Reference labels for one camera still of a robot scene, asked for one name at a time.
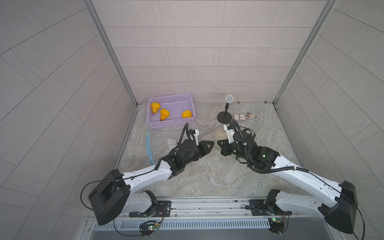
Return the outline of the yellow pear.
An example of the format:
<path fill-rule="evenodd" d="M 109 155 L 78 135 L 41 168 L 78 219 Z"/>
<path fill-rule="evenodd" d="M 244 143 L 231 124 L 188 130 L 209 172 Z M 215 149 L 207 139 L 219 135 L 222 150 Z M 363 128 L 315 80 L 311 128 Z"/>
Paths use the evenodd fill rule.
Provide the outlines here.
<path fill-rule="evenodd" d="M 182 118 L 192 118 L 193 117 L 193 113 L 189 110 L 186 110 L 182 113 Z"/>
<path fill-rule="evenodd" d="M 165 121 L 170 116 L 170 112 L 167 109 L 161 110 L 161 121 Z"/>
<path fill-rule="evenodd" d="M 156 103 L 156 102 L 152 103 L 151 104 L 152 114 L 153 115 L 156 114 L 160 108 L 161 108 L 161 104 Z"/>

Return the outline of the blue zip-top bag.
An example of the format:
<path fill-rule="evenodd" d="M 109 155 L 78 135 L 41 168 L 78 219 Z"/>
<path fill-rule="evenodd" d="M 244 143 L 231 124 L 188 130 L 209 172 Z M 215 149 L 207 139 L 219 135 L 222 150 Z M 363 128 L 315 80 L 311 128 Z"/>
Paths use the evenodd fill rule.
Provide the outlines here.
<path fill-rule="evenodd" d="M 158 159 L 166 156 L 177 146 L 180 134 L 177 131 L 148 130 L 147 152 L 152 165 L 156 165 Z"/>

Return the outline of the pale round fruit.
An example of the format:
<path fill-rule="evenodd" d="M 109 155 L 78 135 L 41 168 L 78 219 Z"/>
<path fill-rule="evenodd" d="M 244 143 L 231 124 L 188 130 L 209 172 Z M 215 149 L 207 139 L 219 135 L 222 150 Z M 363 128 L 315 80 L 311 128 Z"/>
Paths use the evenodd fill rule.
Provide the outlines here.
<path fill-rule="evenodd" d="M 227 132 L 226 132 L 226 131 L 217 131 L 217 132 L 214 134 L 214 137 L 215 137 L 215 140 L 217 140 L 217 141 L 220 141 L 220 140 L 227 140 L 227 139 L 228 139 L 228 136 L 227 136 Z"/>

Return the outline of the green zip-top bag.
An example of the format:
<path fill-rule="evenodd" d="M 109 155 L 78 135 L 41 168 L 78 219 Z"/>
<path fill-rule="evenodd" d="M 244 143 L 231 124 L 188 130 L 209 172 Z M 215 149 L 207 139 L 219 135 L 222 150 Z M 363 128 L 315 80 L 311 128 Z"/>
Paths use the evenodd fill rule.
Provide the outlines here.
<path fill-rule="evenodd" d="M 225 130 L 224 126 L 218 127 L 205 135 L 204 140 L 215 142 L 215 144 L 217 144 L 217 141 L 228 140 L 227 131 Z"/>

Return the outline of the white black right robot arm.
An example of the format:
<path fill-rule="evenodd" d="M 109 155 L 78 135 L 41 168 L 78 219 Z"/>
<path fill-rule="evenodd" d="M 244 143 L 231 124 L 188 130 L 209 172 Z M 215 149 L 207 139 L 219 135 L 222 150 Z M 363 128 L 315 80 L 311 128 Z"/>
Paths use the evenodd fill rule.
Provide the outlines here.
<path fill-rule="evenodd" d="M 316 175 L 278 152 L 258 146 L 245 131 L 229 130 L 227 135 L 227 139 L 217 142 L 221 155 L 232 155 L 258 174 L 274 175 L 309 193 L 309 196 L 302 196 L 270 190 L 264 201 L 270 215 L 302 213 L 323 218 L 331 227 L 345 234 L 354 233 L 358 201 L 352 183 L 338 183 Z"/>

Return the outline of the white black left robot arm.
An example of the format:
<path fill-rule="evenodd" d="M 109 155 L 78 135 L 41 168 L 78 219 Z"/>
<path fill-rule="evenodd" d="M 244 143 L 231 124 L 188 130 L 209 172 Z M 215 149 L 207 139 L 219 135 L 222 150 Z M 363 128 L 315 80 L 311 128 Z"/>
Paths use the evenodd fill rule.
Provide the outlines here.
<path fill-rule="evenodd" d="M 181 174 L 186 165 L 208 155 L 212 141 L 184 140 L 158 163 L 139 171 L 121 173 L 110 171 L 90 192 L 88 199 L 97 219 L 102 226 L 117 218 L 121 213 L 138 212 L 149 217 L 156 212 L 158 200 L 145 188 L 157 182 L 169 180 Z"/>

